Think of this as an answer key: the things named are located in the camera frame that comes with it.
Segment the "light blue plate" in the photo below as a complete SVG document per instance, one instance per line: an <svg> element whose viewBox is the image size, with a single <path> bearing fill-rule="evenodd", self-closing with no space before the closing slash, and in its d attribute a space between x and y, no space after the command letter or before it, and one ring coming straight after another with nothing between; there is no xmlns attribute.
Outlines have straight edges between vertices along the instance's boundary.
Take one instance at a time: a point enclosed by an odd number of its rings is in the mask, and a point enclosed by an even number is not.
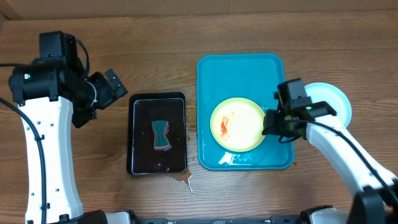
<svg viewBox="0 0 398 224"><path fill-rule="evenodd" d="M325 101L336 112L341 123L347 128L352 117L352 107L348 97L337 87L323 82L305 85L305 91L313 103Z"/></svg>

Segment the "yellow plate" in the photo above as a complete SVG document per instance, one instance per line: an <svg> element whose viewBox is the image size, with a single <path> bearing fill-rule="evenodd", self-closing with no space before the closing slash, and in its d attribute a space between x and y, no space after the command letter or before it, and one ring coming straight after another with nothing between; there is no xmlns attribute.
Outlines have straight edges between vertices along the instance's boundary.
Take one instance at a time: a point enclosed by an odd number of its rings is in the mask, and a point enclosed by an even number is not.
<svg viewBox="0 0 398 224"><path fill-rule="evenodd" d="M222 101L212 112L210 129L216 142L233 152L246 152L263 142L265 113L246 98Z"/></svg>

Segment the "teal orange sponge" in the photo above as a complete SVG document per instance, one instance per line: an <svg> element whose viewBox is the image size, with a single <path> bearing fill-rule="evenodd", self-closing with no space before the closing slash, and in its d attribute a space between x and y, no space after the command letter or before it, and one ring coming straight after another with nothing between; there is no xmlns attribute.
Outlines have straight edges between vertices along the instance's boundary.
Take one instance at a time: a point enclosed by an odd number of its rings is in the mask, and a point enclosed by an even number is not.
<svg viewBox="0 0 398 224"><path fill-rule="evenodd" d="M167 138L169 130L169 122L165 120L156 120L151 122L154 133L154 150L166 151L171 148L171 144Z"/></svg>

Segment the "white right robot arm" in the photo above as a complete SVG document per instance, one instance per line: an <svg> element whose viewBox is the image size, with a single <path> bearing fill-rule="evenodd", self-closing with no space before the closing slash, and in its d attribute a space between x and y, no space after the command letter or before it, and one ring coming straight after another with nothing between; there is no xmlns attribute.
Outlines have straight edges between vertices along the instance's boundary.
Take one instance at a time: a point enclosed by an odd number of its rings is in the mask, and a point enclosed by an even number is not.
<svg viewBox="0 0 398 224"><path fill-rule="evenodd" d="M319 206L301 212L298 223L397 223L397 176L373 159L326 102L267 110L264 135L283 142L299 138L317 148L353 197L350 211Z"/></svg>

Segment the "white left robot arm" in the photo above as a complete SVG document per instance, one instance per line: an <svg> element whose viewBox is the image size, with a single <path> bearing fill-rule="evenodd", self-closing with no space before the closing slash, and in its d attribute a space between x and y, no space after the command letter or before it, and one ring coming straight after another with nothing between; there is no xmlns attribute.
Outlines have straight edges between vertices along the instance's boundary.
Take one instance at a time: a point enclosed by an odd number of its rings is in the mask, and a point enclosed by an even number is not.
<svg viewBox="0 0 398 224"><path fill-rule="evenodd" d="M82 127L127 91L114 70L88 76L64 62L15 64L9 79L27 148L29 199L26 223L133 223L130 211L84 212L74 170L71 128Z"/></svg>

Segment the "teal plastic serving tray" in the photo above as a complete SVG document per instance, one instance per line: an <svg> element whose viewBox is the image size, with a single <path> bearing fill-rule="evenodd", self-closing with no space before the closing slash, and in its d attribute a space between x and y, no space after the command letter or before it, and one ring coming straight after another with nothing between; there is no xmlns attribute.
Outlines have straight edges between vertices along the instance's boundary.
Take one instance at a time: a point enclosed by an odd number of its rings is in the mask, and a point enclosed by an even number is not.
<svg viewBox="0 0 398 224"><path fill-rule="evenodd" d="M286 169L294 161L292 143L281 144L278 136L265 136L247 152L225 149L213 137L211 114L224 100L246 98L261 110L276 109L278 84L284 82L281 59L270 53L207 55L197 64L198 159L209 170Z"/></svg>

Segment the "black water tray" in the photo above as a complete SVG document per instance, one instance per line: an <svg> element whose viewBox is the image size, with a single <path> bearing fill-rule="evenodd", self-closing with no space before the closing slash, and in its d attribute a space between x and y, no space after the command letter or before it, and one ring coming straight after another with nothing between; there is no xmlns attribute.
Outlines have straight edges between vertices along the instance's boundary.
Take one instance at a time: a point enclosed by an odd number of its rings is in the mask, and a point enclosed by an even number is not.
<svg viewBox="0 0 398 224"><path fill-rule="evenodd" d="M169 122L171 148L154 150L151 122ZM141 93L129 99L126 170L131 175L183 172L187 167L185 95L181 92Z"/></svg>

